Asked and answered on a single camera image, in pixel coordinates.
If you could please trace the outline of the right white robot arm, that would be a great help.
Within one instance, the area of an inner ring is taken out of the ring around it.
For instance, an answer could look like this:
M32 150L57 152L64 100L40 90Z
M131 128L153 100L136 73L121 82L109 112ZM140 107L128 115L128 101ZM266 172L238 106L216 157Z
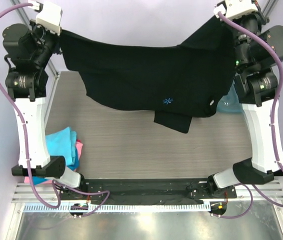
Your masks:
M220 197L237 185L264 185L283 176L283 150L278 127L279 97L283 85L283 26L262 31L257 10L229 16L222 6L215 16L227 24L235 45L234 87L250 135L252 156L208 177L207 192Z

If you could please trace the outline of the black t shirt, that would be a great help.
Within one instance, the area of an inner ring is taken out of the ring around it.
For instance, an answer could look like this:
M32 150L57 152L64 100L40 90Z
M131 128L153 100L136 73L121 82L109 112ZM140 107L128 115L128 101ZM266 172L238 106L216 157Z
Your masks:
M64 30L60 48L86 95L120 111L153 111L154 122L186 134L193 118L209 118L233 83L231 30L212 17L171 47L107 44Z

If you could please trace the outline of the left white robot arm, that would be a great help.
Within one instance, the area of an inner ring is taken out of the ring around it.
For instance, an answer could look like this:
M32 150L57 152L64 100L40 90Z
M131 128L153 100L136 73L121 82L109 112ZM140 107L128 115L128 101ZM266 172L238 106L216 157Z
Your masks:
M18 164L13 176L56 180L70 188L77 200L87 196L84 177L66 166L63 156L49 155L45 138L46 65L56 52L58 36L41 25L16 23L3 33L5 61L12 62L5 80L9 99L14 104L19 138Z

